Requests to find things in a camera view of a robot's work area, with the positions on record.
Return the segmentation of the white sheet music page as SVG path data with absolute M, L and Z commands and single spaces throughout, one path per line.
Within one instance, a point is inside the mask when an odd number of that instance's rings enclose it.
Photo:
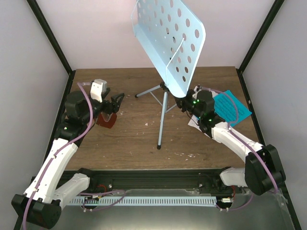
M 190 127 L 194 127 L 196 129 L 200 129 L 199 125 L 198 125 L 198 118 L 196 116 L 194 116 L 194 115 L 190 118 L 190 120 L 188 122 L 188 125 Z

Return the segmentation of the clear plastic metronome cover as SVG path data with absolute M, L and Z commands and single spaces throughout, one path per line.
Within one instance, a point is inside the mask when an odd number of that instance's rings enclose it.
M 108 122 L 111 118 L 112 118 L 112 116 L 113 116 L 113 113 L 111 113 L 111 114 L 107 114 L 107 113 L 101 113 L 102 114 L 102 118 L 103 118 L 103 120 L 105 121 L 105 122 Z

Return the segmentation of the red-brown metronome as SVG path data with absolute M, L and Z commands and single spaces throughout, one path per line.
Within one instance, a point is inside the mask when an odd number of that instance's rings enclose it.
M 116 120 L 117 120 L 117 114 L 115 113 L 109 115 L 106 113 L 100 113 L 97 118 L 96 124 L 101 127 L 111 129 L 114 126 Z

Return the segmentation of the blue sheet music page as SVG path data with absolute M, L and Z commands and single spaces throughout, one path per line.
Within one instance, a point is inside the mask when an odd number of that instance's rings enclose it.
M 226 122 L 233 122 L 236 121 L 236 110 L 231 102 L 230 98 L 235 103 L 237 110 L 238 110 L 238 120 L 235 123 L 231 124 L 231 127 L 234 127 L 238 123 L 242 122 L 244 119 L 251 116 L 252 112 L 248 110 L 246 106 L 244 106 L 232 93 L 230 90 L 225 91 L 225 94 L 228 95 L 228 97 L 222 93 L 217 94 L 214 96 L 214 109 L 215 112 L 223 118 Z

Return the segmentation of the light blue music stand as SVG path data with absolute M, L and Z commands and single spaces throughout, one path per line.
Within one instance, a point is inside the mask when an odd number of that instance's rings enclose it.
M 131 16 L 135 37 L 162 79 L 160 85 L 136 94 L 139 98 L 161 88 L 164 91 L 157 149 L 162 145 L 164 117 L 171 110 L 168 95 L 187 95 L 206 31 L 201 20 L 181 0 L 138 0 Z

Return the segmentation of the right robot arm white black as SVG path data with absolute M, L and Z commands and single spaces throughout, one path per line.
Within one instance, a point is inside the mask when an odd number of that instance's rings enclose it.
M 234 121 L 226 122 L 216 113 L 215 99 L 220 95 L 232 103 L 236 112 Z M 182 112 L 197 118 L 197 126 L 203 134 L 224 144 L 245 164 L 244 168 L 230 167 L 223 170 L 213 181 L 216 192 L 224 193 L 231 185 L 247 187 L 258 196 L 268 191 L 277 192 L 278 185 L 286 180 L 277 148 L 255 142 L 231 126 L 238 122 L 239 114 L 235 101 L 227 93 L 198 87 L 196 90 L 188 90 L 185 97 L 175 98 L 175 101 Z

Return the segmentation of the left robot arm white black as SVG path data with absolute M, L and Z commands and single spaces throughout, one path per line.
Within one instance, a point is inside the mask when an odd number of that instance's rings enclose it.
M 81 169 L 61 186 L 58 183 L 95 122 L 108 128 L 114 125 L 125 94 L 119 93 L 107 100 L 109 92 L 110 88 L 101 90 L 92 86 L 90 94 L 80 88 L 67 95 L 64 118 L 57 127 L 47 158 L 25 192 L 15 194 L 12 199 L 12 206 L 21 218 L 24 230 L 28 223 L 45 229 L 53 228 L 64 207 L 77 195 L 97 190 L 98 181 L 87 169 Z

